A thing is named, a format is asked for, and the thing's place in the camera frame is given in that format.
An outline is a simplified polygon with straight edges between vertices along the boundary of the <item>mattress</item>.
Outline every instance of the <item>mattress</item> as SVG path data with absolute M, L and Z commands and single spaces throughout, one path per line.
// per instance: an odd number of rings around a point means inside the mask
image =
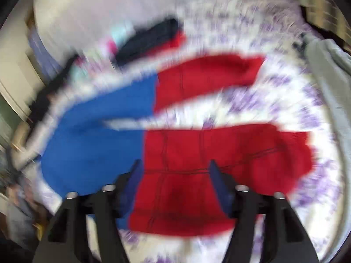
M 123 71 L 103 67 L 79 86 L 58 93 L 50 112 L 28 143 L 42 153 L 60 116 L 73 104 L 115 90 L 154 71 L 205 53 L 263 53 L 266 61 L 250 88 L 230 88 L 166 109 L 137 122 L 112 120 L 114 129 L 214 128 L 271 122 L 284 131 L 310 132 L 313 171 L 288 195 L 320 260 L 329 251 L 343 213 L 343 167 L 336 138 L 321 92 L 306 61 L 292 44 L 311 32 L 295 0 L 189 0 L 173 10 L 184 21 L 187 43 L 178 50 L 145 58 Z M 61 198 L 47 185 L 40 169 L 36 189 L 41 201 L 55 212 Z M 96 226 L 87 218 L 89 244 L 99 256 Z M 256 223 L 252 262 L 259 262 L 263 219 Z M 220 262 L 232 230 L 211 237 L 165 237 L 120 230 L 131 262 Z

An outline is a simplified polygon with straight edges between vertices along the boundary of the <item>silver bolt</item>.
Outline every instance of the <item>silver bolt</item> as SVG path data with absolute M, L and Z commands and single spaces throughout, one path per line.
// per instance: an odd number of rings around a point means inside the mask
M 111 192 L 114 189 L 116 189 L 116 186 L 114 184 L 109 184 L 102 187 L 103 192 Z
M 285 199 L 285 195 L 282 193 L 282 192 L 275 192 L 274 194 L 274 197 L 278 200 L 283 200 Z
M 69 192 L 67 193 L 66 195 L 66 199 L 74 199 L 78 196 L 78 193 L 77 192 Z
M 248 192 L 249 191 L 249 187 L 245 186 L 245 185 L 236 185 L 235 189 L 239 192 Z

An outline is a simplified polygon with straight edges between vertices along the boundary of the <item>red cloth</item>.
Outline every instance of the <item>red cloth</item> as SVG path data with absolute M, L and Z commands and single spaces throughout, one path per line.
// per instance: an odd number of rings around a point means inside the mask
M 158 73 L 154 111 L 225 87 L 250 86 L 263 62 L 262 56 L 242 58 L 221 54 L 192 59 L 163 70 Z
M 271 124 L 147 131 L 145 173 L 129 219 L 131 229 L 198 236 L 233 228 L 212 187 L 210 160 L 258 193 L 288 193 L 312 169 L 307 136 L 280 132 Z
M 154 56 L 166 50 L 172 48 L 178 48 L 186 41 L 186 35 L 182 31 L 178 31 L 177 34 L 170 41 L 164 43 L 163 45 L 157 46 L 154 49 L 149 50 L 146 55 Z

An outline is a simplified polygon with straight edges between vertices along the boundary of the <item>floral bedsheet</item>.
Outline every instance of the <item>floral bedsheet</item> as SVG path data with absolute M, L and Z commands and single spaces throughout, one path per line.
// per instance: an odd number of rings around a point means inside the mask
M 313 171 L 288 195 L 306 228 L 319 259 L 328 251 L 343 212 L 342 166 L 328 110 L 305 60 L 292 48 L 299 35 L 311 31 L 295 0 L 190 0 L 174 9 L 184 21 L 187 43 L 157 58 L 142 59 L 115 71 L 100 66 L 98 74 L 62 91 L 50 114 L 30 140 L 42 152 L 57 120 L 75 102 L 113 90 L 155 68 L 215 52 L 263 53 L 266 60 L 250 88 L 230 88 L 174 106 L 138 122 L 110 121 L 115 129 L 213 128 L 272 122 L 286 131 L 310 132 Z M 36 187 L 43 203 L 55 212 L 61 198 L 38 173 Z M 96 226 L 87 218 L 89 244 L 98 256 Z M 256 224 L 252 262 L 262 247 L 262 219 Z M 221 262 L 231 230 L 212 237 L 165 237 L 121 230 L 132 263 Z

